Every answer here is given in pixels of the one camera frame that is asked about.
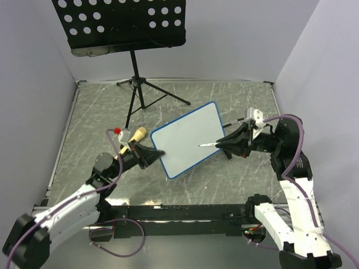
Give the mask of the white blue whiteboard marker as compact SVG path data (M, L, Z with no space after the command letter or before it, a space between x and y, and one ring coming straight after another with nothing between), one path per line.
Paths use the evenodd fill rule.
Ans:
M213 143L204 143L204 144L200 144L198 145L198 147L214 147L217 144L217 142L213 142Z

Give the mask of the blue framed whiteboard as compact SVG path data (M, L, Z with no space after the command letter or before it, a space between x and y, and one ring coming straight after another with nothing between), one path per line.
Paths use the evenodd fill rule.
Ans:
M151 141L157 150L165 152L160 158L167 178L180 174L219 151L214 146L202 147L225 136L219 109L208 102L189 113L153 130Z

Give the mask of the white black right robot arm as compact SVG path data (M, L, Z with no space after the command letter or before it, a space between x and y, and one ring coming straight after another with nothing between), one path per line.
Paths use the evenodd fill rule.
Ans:
M270 119L250 119L215 142L215 147L240 157L248 157L251 151L270 154L292 225L279 216L268 196L260 194L247 199L245 217L264 225L278 247L281 268L340 268L342 259L332 251L316 208L312 170L302 151L302 120L291 114L274 119L277 126L269 133L262 133L260 128L267 127Z

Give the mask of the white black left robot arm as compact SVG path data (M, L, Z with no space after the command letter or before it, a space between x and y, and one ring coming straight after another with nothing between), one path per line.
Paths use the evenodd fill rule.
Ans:
M106 198L122 173L134 166L146 169L165 154L135 141L129 147L116 157L107 152L98 155L89 179L60 203L34 216L19 216L2 248L5 267L41 268L51 251L79 230L108 223L111 206Z

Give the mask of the wooden microphone toy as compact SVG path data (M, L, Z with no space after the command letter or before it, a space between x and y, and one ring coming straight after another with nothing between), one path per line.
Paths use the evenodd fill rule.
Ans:
M128 142L139 142L144 139L147 135L147 130L144 127L138 128L134 135L128 140ZM128 150L127 146L121 148L120 154L124 154Z

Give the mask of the black music stand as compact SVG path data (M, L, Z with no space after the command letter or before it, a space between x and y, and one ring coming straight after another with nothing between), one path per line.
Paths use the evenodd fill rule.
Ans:
M134 76L126 80L133 87L126 121L145 105L142 85L186 105L190 102L141 77L135 52L180 47L186 42L186 1L53 1L53 7L66 33L71 53L76 57L98 57L129 52Z

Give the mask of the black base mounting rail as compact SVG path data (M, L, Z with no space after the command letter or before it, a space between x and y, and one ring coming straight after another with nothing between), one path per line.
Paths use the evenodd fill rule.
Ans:
M132 236L244 236L261 243L269 232L244 204L112 206L90 230L94 242Z

